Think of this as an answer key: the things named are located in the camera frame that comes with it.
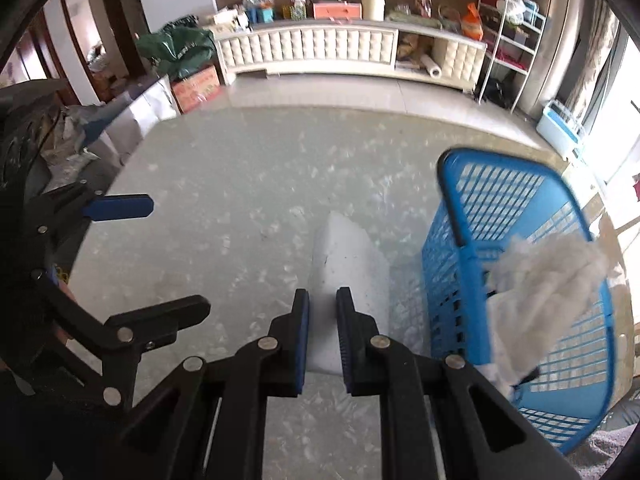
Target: white foam block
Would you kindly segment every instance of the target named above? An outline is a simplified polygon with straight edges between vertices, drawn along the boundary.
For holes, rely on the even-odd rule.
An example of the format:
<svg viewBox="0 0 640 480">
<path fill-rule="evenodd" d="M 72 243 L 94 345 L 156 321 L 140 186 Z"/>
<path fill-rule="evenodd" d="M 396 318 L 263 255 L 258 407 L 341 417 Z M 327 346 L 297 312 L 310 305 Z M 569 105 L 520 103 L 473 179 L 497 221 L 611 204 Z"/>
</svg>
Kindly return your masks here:
<svg viewBox="0 0 640 480">
<path fill-rule="evenodd" d="M 356 310 L 373 316 L 380 333 L 387 334 L 389 263 L 364 229 L 332 211 L 314 239 L 306 351 L 310 372 L 342 374 L 335 315 L 335 293 L 342 286 L 351 289 Z"/>
</svg>

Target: silver screw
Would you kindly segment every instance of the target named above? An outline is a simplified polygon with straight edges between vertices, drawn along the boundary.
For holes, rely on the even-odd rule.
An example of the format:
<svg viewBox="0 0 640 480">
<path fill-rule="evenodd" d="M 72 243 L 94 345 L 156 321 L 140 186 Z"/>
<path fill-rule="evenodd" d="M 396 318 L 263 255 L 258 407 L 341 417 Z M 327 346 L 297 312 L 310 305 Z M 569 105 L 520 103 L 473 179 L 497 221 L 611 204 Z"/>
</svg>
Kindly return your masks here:
<svg viewBox="0 0 640 480">
<path fill-rule="evenodd" d="M 465 360 L 457 354 L 451 354 L 444 359 L 449 368 L 454 370 L 462 370 L 465 367 Z"/>
<path fill-rule="evenodd" d="M 386 335 L 375 335 L 369 342 L 376 348 L 389 348 L 391 346 L 391 339 Z"/>
<path fill-rule="evenodd" d="M 117 406 L 122 402 L 122 396 L 120 392 L 111 386 L 108 386 L 102 392 L 102 397 L 104 398 L 104 402 L 106 402 L 110 406 Z"/>
<path fill-rule="evenodd" d="M 278 340 L 274 337 L 267 336 L 258 340 L 258 348 L 262 350 L 275 350 L 278 346 Z"/>
<path fill-rule="evenodd" d="M 133 330 L 128 326 L 121 326 L 118 329 L 118 339 L 123 343 L 131 343 L 133 341 Z"/>
<path fill-rule="evenodd" d="M 197 372 L 202 368 L 202 364 L 203 364 L 202 359 L 196 356 L 192 356 L 192 357 L 187 357 L 182 362 L 182 368 L 184 368 L 188 372 Z"/>
</svg>

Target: red cardboard box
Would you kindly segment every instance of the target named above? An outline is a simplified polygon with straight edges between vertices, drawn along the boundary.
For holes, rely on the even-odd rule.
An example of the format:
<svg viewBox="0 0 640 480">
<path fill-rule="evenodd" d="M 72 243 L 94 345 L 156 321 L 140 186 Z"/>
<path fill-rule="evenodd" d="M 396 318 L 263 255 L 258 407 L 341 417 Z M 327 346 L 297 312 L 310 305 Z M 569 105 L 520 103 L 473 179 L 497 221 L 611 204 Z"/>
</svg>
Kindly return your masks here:
<svg viewBox="0 0 640 480">
<path fill-rule="evenodd" d="M 202 103 L 211 101 L 220 93 L 220 80 L 216 67 L 210 66 L 179 83 L 172 83 L 171 89 L 174 91 L 180 111 L 183 114 L 190 112 Z"/>
</svg>

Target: blue plastic basket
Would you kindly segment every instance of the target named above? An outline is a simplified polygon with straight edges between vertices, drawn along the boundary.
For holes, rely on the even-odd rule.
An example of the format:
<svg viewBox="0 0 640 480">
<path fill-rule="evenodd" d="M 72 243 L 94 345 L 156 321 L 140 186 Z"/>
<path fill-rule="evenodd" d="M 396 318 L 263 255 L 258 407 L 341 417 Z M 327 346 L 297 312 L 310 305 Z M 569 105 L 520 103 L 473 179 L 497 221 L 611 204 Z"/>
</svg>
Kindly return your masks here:
<svg viewBox="0 0 640 480">
<path fill-rule="evenodd" d="M 532 241 L 580 230 L 580 208 L 560 176 L 543 164 L 500 153 L 455 148 L 438 161 L 443 201 L 422 248 L 431 354 L 491 361 L 483 264 L 498 259 L 513 235 Z M 540 363 L 522 387 L 520 412 L 568 453 L 600 423 L 615 370 L 609 289 Z"/>
</svg>

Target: white metal shelf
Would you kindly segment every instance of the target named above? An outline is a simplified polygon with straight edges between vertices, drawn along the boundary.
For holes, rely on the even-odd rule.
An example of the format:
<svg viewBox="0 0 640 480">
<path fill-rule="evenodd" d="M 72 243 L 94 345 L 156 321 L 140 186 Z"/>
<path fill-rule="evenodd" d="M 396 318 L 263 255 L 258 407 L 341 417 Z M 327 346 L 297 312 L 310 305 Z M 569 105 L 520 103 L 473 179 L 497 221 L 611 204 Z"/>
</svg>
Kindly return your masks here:
<svg viewBox="0 0 640 480">
<path fill-rule="evenodd" d="M 524 90 L 525 85 L 527 84 L 527 80 L 529 79 L 529 74 L 531 73 L 531 69 L 533 67 L 533 62 L 536 60 L 536 56 L 538 54 L 538 50 L 540 49 L 540 41 L 542 40 L 542 34 L 545 31 L 545 24 L 546 24 L 546 16 L 543 16 L 542 14 L 540 14 L 539 12 L 536 12 L 535 10 L 530 10 L 527 9 L 527 13 L 531 13 L 534 17 L 533 19 L 533 23 L 535 23 L 536 25 L 538 24 L 538 22 L 541 23 L 540 28 L 537 28 L 535 25 L 533 25 L 533 23 L 529 23 L 529 22 L 522 22 L 519 26 L 524 26 L 529 28 L 530 30 L 532 30 L 533 32 L 535 32 L 538 35 L 538 39 L 536 40 L 536 46 L 534 49 L 529 48 L 526 45 L 522 45 L 520 43 L 518 43 L 517 41 L 512 40 L 511 38 L 506 37 L 503 34 L 504 31 L 504 22 L 505 22 L 505 14 L 503 12 L 500 12 L 500 10 L 498 10 L 496 7 L 487 5 L 482 3 L 481 0 L 478 0 L 478 8 L 480 7 L 484 7 L 485 9 L 489 9 L 492 11 L 497 12 L 500 15 L 500 27 L 498 28 L 498 31 L 496 32 L 495 30 L 487 27 L 484 23 L 482 24 L 482 29 L 485 31 L 488 31 L 490 34 L 493 34 L 495 37 L 495 43 L 494 43 L 494 48 L 492 49 L 491 52 L 489 51 L 484 51 L 484 56 L 489 60 L 489 65 L 487 67 L 486 70 L 486 75 L 484 76 L 484 82 L 482 83 L 482 89 L 480 90 L 480 93 L 478 95 L 478 103 L 482 102 L 482 97 L 484 96 L 484 91 L 486 90 L 486 85 L 489 82 L 489 77 L 491 76 L 491 69 L 494 67 L 494 64 L 500 65 L 500 66 L 504 66 L 509 68 L 510 70 L 513 70 L 514 72 L 517 72 L 519 74 L 522 74 L 524 76 L 524 81 L 522 82 L 522 84 L 520 85 L 520 89 L 518 90 L 518 94 L 516 95 L 516 98 L 513 101 L 513 105 L 511 106 L 511 112 L 513 113 L 513 111 L 516 108 L 516 105 L 518 104 L 518 101 L 520 100 L 520 96 L 522 95 L 522 91 Z M 500 42 L 503 41 L 505 43 L 509 43 L 512 44 L 516 47 L 518 47 L 519 49 L 523 50 L 524 52 L 527 52 L 528 54 L 531 54 L 531 60 L 529 61 L 529 67 L 524 70 L 522 68 L 520 68 L 519 66 L 515 66 L 514 64 L 509 63 L 508 61 L 503 61 L 501 59 L 497 59 L 496 55 L 498 53 L 498 48 L 500 47 Z"/>
</svg>

